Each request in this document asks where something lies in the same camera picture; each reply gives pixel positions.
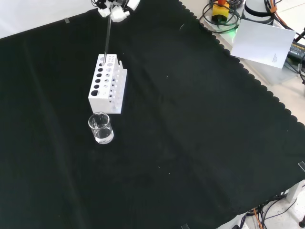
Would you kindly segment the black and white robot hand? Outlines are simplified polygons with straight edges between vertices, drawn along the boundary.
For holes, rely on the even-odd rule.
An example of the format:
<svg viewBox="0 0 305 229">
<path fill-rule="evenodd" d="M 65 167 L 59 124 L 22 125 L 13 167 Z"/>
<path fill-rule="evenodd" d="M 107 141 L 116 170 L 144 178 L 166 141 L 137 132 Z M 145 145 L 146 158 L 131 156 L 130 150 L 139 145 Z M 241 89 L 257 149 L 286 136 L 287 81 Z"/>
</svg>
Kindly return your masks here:
<svg viewBox="0 0 305 229">
<path fill-rule="evenodd" d="M 110 17 L 113 22 L 121 22 L 137 9 L 140 0 L 92 0 L 91 3 L 103 18 Z"/>
</svg>

